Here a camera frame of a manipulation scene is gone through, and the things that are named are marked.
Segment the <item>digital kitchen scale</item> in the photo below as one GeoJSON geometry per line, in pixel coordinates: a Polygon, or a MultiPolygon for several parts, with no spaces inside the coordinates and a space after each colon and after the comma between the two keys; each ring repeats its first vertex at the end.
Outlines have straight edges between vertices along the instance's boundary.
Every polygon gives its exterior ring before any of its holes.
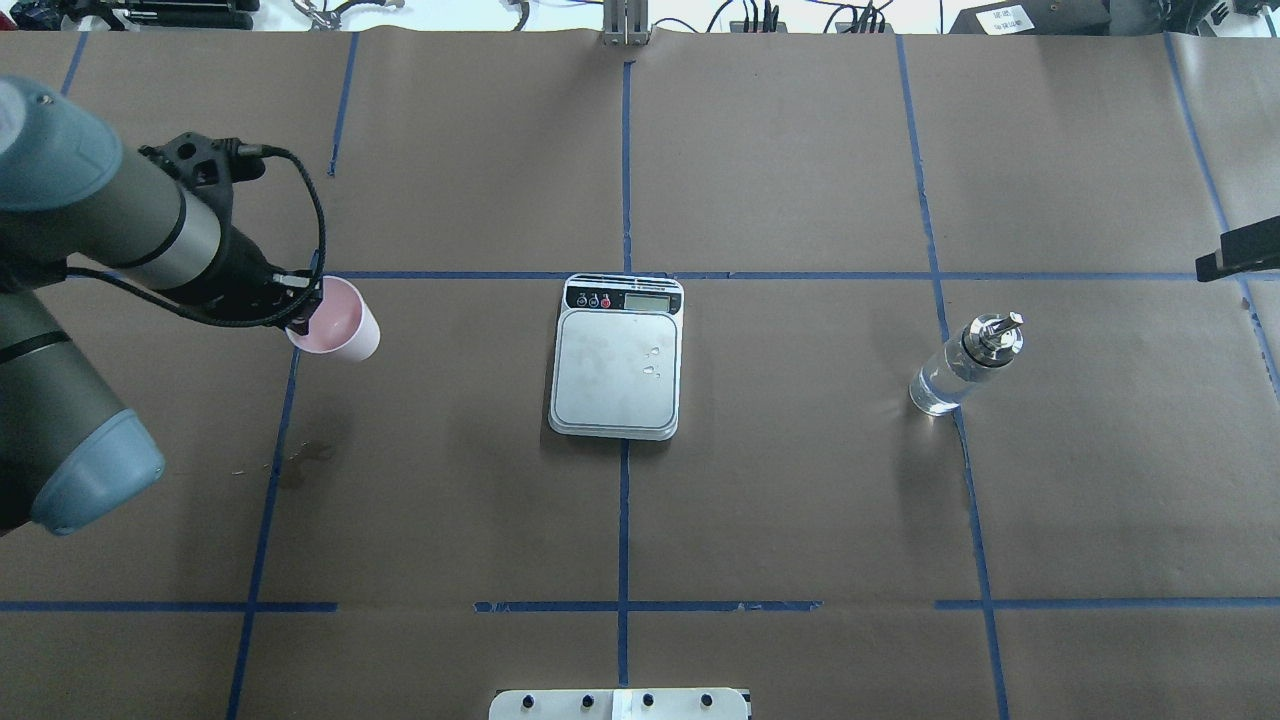
{"type": "Polygon", "coordinates": [[[685,288],[577,274],[564,281],[548,421],[567,436],[669,439],[680,420],[685,288]]]}

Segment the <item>gray table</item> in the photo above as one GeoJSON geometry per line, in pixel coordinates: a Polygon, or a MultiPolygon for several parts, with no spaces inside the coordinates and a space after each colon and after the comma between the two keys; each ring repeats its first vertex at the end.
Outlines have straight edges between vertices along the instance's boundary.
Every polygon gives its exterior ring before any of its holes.
{"type": "MultiPolygon", "coordinates": [[[[1280,45],[15,33],[0,59],[128,145],[328,168],[330,268],[383,327],[349,366],[42,291],[169,473],[0,543],[0,715],[479,719],[622,683],[749,687],[773,719],[1280,707],[1280,284],[1190,275],[1280,213],[1280,45]],[[685,283],[671,442],[547,427],[579,270],[685,283]],[[959,421],[910,407],[947,327],[1009,309],[1000,384],[959,421]]],[[[303,265],[288,168],[238,197],[303,265]]]]}

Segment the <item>clear bottle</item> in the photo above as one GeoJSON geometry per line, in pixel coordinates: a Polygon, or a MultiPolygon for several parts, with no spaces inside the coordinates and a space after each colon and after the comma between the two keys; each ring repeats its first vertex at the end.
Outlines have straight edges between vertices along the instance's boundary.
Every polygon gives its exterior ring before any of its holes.
{"type": "Polygon", "coordinates": [[[1023,316],[979,315],[948,340],[911,380],[911,401],[929,415],[945,415],[979,384],[991,380],[1023,350],[1023,316]]]}

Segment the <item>cup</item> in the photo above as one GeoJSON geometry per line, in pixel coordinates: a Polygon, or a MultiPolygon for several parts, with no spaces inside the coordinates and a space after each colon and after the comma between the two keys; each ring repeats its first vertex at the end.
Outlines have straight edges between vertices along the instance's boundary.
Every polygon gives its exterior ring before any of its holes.
{"type": "Polygon", "coordinates": [[[356,286],[339,277],[325,275],[320,282],[324,301],[311,315],[307,334],[287,328],[284,334],[303,352],[329,355],[348,363],[365,360],[378,350],[383,337],[365,297],[356,286]]]}

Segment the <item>sticker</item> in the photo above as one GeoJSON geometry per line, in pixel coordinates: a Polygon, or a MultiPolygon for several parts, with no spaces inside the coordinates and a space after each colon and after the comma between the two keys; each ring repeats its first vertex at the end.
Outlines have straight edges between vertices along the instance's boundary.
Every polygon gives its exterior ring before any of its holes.
{"type": "Polygon", "coordinates": [[[1032,24],[1032,19],[1027,17],[1027,10],[1021,5],[997,8],[986,13],[977,13],[974,17],[982,23],[982,29],[987,31],[987,35],[1010,35],[1023,32],[1024,29],[1036,29],[1036,26],[1032,24]]]}

